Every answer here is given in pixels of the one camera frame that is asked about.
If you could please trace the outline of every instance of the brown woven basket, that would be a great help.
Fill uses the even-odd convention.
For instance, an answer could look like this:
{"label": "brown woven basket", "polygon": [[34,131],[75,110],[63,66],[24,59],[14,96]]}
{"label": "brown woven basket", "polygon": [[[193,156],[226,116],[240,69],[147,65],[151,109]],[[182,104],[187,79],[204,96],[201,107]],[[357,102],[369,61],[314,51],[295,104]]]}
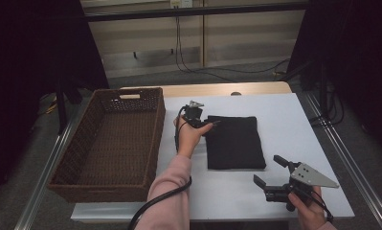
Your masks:
{"label": "brown woven basket", "polygon": [[48,188],[68,202],[145,201],[165,112],[162,88],[95,91]]}

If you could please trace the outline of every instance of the white tabletop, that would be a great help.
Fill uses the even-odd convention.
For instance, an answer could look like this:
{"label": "white tabletop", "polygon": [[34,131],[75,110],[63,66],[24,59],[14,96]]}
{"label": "white tabletop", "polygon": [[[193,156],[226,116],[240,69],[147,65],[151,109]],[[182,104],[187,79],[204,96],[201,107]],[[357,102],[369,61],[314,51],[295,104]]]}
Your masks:
{"label": "white tabletop", "polygon": [[[258,133],[267,167],[263,171],[212,171],[207,168],[206,142],[201,139],[192,157],[191,219],[209,220],[279,220],[291,219],[284,203],[267,202],[253,175],[269,186],[288,182],[289,171],[273,161],[280,155],[288,161],[304,162],[338,182],[325,153],[295,94],[177,97],[165,98],[166,119],[159,151],[157,174],[175,155],[173,119],[190,100],[203,103],[202,119],[208,115],[258,119]],[[336,218],[354,217],[340,188],[323,188],[323,198]],[[71,219],[83,222],[130,221],[143,203],[79,203]]]}

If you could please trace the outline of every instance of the black cloth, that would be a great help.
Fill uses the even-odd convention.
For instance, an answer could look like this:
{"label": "black cloth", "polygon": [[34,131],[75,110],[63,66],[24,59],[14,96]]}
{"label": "black cloth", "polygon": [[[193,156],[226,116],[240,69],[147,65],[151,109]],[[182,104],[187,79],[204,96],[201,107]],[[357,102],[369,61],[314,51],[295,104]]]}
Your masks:
{"label": "black cloth", "polygon": [[265,169],[256,117],[208,116],[216,122],[206,137],[208,169]]}

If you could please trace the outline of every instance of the black cable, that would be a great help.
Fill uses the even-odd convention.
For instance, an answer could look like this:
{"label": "black cable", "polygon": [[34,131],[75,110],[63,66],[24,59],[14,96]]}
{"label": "black cable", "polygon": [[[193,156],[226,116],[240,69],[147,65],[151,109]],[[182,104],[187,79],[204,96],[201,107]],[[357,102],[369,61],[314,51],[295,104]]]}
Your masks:
{"label": "black cable", "polygon": [[277,68],[278,68],[279,65],[281,65],[281,64],[284,63],[285,61],[289,61],[289,60],[290,60],[290,58],[285,59],[285,60],[283,60],[280,64],[278,64],[278,65],[276,65],[276,66],[274,67],[274,72],[273,72],[274,79],[273,79],[273,81],[277,81],[277,75],[285,75],[285,74],[286,74],[286,71],[284,71],[283,73],[282,73],[282,72],[278,72],[278,71],[277,71]]}
{"label": "black cable", "polygon": [[[185,69],[182,69],[180,66],[179,66],[179,63],[178,63],[178,47],[179,47],[179,55],[181,57],[181,60],[182,60],[182,65],[184,65]],[[267,68],[267,69],[264,69],[264,70],[258,70],[258,71],[242,71],[242,70],[234,70],[234,69],[227,69],[227,68],[219,68],[219,67],[209,67],[209,68],[203,68],[203,69],[195,69],[195,70],[192,70],[190,68],[188,68],[188,66],[185,64],[185,61],[184,61],[184,58],[183,58],[183,55],[182,55],[182,41],[181,41],[181,25],[180,25],[180,21],[179,21],[179,17],[176,17],[176,49],[175,49],[175,61],[176,61],[176,66],[178,67],[178,69],[184,73],[194,73],[194,74],[206,74],[206,75],[211,75],[211,76],[214,76],[214,77],[217,77],[217,78],[220,78],[222,80],[225,80],[225,81],[231,81],[231,82],[237,82],[236,80],[230,80],[230,79],[226,79],[224,77],[221,77],[221,76],[218,76],[216,74],[212,74],[212,73],[209,73],[209,72],[202,72],[204,70],[209,70],[209,69],[212,69],[212,70],[224,70],[224,71],[231,71],[231,72],[237,72],[237,73],[243,73],[243,74],[257,74],[257,73],[264,73],[264,72],[267,72],[267,71],[270,71],[272,69],[275,69],[277,67],[279,67],[280,65],[284,64],[285,62],[289,61],[290,58],[287,58],[283,61],[281,61],[280,63],[276,64],[275,66],[271,67],[271,68]]]}
{"label": "black cable", "polygon": [[166,198],[169,198],[171,196],[174,196],[174,195],[177,195],[185,190],[187,190],[189,187],[191,186],[191,177],[190,177],[190,180],[184,185],[184,186],[181,186],[177,189],[174,189],[174,190],[171,190],[169,192],[166,192],[162,195],[159,195],[155,198],[153,198],[152,200],[150,200],[149,202],[147,202],[145,205],[143,205],[139,211],[137,211],[137,213],[134,215],[134,217],[131,219],[131,222],[130,224],[128,225],[127,227],[127,230],[132,230],[134,229],[134,225],[135,223],[137,222],[137,219],[140,217],[140,215],[142,215],[149,207],[151,207],[152,205],[166,199]]}
{"label": "black cable", "polygon": [[182,113],[182,111],[184,111],[184,109],[186,109],[185,106],[181,107],[181,109],[179,109],[178,116],[176,117],[175,137],[174,137],[176,150],[179,150],[179,131],[180,131],[180,127],[178,127],[178,126],[179,126],[179,120],[181,119],[181,113]]}
{"label": "black cable", "polygon": [[292,191],[293,191],[293,190],[298,191],[300,194],[303,194],[303,195],[306,196],[307,198],[310,198],[313,202],[315,202],[317,205],[319,205],[323,210],[326,211],[326,213],[327,213],[327,217],[326,217],[327,221],[329,221],[330,223],[333,222],[333,220],[334,220],[334,216],[330,213],[330,211],[328,210],[328,208],[327,208],[327,206],[326,206],[326,204],[325,204],[325,201],[322,199],[322,197],[321,197],[318,193],[312,191],[312,194],[315,194],[317,197],[319,197],[320,200],[321,200],[322,202],[320,202],[319,200],[317,200],[317,199],[316,199],[315,197],[313,197],[312,195],[309,195],[307,192],[305,192],[305,191],[299,189],[298,187],[293,187]]}
{"label": "black cable", "polygon": [[[316,122],[317,120],[322,119],[322,118],[325,118],[325,119],[328,119],[331,121],[337,116],[337,107],[336,107],[336,103],[334,100],[335,91],[327,92],[327,93],[331,93],[331,97],[330,97],[330,99],[328,99],[329,106],[327,109],[327,114],[321,114],[319,116],[308,119],[310,123]],[[335,109],[334,114],[333,114],[333,118],[329,118],[328,114],[332,111],[333,108]]]}
{"label": "black cable", "polygon": [[[179,45],[179,52],[180,52],[180,56],[181,56],[181,60],[182,60],[182,64],[184,65],[184,67],[186,68],[186,70],[183,70],[179,64],[178,64],[178,45]],[[200,72],[199,70],[192,70],[190,68],[188,68],[188,66],[185,64],[185,61],[184,61],[184,57],[182,55],[182,42],[181,42],[181,26],[180,26],[180,22],[179,22],[179,17],[176,17],[176,50],[175,50],[175,60],[176,60],[176,66],[178,66],[178,69],[184,73],[194,73],[194,74],[206,74],[206,75],[211,75],[211,76],[214,76],[214,77],[217,77],[217,78],[220,78],[222,80],[225,80],[225,81],[230,81],[230,82],[237,82],[235,80],[229,80],[229,79],[226,79],[226,78],[223,78],[223,77],[220,77],[216,74],[212,74],[212,73],[208,73],[208,72]]]}
{"label": "black cable", "polygon": [[[185,122],[184,124],[182,124],[181,126],[179,126],[179,120],[181,119],[181,113],[184,109],[186,109],[187,107],[186,106],[182,106],[181,109],[179,109],[179,112],[178,112],[178,116],[176,117],[176,125],[175,125],[175,146],[176,146],[176,150],[179,149],[179,132],[181,131],[181,128],[186,125],[188,122]],[[134,229],[134,225],[135,223],[137,222],[137,219],[140,217],[140,215],[142,215],[146,209],[148,209],[149,207],[151,207],[152,205],[168,198],[168,197],[171,197],[171,196],[174,196],[176,194],[179,194],[185,190],[187,190],[189,188],[189,186],[191,185],[191,177],[190,177],[190,180],[188,181],[188,183],[186,183],[184,186],[181,186],[177,189],[174,189],[172,191],[169,191],[169,192],[166,192],[162,195],[159,195],[155,198],[153,198],[152,200],[150,200],[149,202],[147,202],[145,205],[143,205],[139,211],[137,211],[137,213],[134,215],[134,217],[131,219],[131,222],[130,224],[128,225],[128,228],[127,230],[132,230]]]}
{"label": "black cable", "polygon": [[[333,103],[334,103],[334,109],[335,109],[335,113],[336,113],[336,115],[333,116],[333,120],[335,119],[335,117],[337,117],[337,106],[335,105],[335,102],[334,102],[335,99],[334,99],[334,97],[335,97],[335,95],[333,95]],[[321,121],[319,124],[311,125],[312,127],[330,127],[330,126],[338,125],[338,124],[340,124],[340,123],[343,122],[343,120],[344,120],[344,118],[345,118],[345,114],[346,114],[346,112],[345,112],[345,108],[344,108],[344,105],[343,105],[343,102],[342,102],[341,98],[340,98],[340,97],[337,97],[337,98],[338,98],[338,100],[339,100],[339,104],[340,104],[340,107],[341,107],[341,110],[342,110],[342,115],[341,115],[340,119],[339,119],[338,121],[336,121],[336,122],[332,122],[331,119],[329,119],[328,121]]]}

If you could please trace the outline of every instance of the metal frame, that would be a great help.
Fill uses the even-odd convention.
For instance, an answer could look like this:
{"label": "metal frame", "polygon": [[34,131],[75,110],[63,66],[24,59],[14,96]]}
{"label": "metal frame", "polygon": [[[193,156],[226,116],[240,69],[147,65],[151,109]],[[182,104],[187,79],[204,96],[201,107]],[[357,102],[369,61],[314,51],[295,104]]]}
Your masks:
{"label": "metal frame", "polygon": [[53,172],[56,163],[58,162],[58,159],[61,155],[62,150],[65,147],[65,144],[68,141],[72,127],[74,127],[78,123],[79,108],[80,105],[75,105],[70,122],[64,129],[63,133],[58,135],[58,137],[56,138],[56,143],[54,144],[50,157],[48,158],[44,170],[41,173],[41,176],[39,177],[37,184],[35,185],[34,191],[30,196],[27,205],[24,207],[23,213],[21,214],[17,224],[15,225],[14,230],[28,230],[32,227],[35,215],[45,195],[47,181],[50,178],[50,175]]}
{"label": "metal frame", "polygon": [[[311,105],[313,111],[316,115],[321,116],[322,111],[320,109],[320,103],[317,101],[316,97],[311,94],[306,95],[309,104]],[[354,183],[357,185],[358,190],[361,195],[369,205],[372,213],[374,214],[376,220],[378,221],[382,229],[382,200],[376,191],[373,189],[367,178],[363,175],[360,168],[355,163],[354,159],[351,156],[348,148],[344,144],[343,140],[340,138],[336,129],[333,127],[330,121],[322,118],[322,126],[330,139],[331,144],[336,149],[341,160],[343,161],[346,169],[348,170],[349,175],[351,176]]]}
{"label": "metal frame", "polygon": [[177,17],[177,16],[197,16],[197,15],[214,15],[214,14],[232,14],[246,12],[286,12],[301,11],[309,8],[320,8],[325,4],[313,4],[310,2],[293,2],[293,3],[275,3],[275,4],[256,4],[246,6],[226,6],[226,7],[199,7],[199,8],[182,8],[182,9],[162,9],[153,11],[128,11],[128,12],[108,12],[108,13],[87,13],[84,16],[55,16],[41,18],[39,21],[51,22],[100,22],[100,21],[116,21],[130,19],[145,19],[159,17]]}

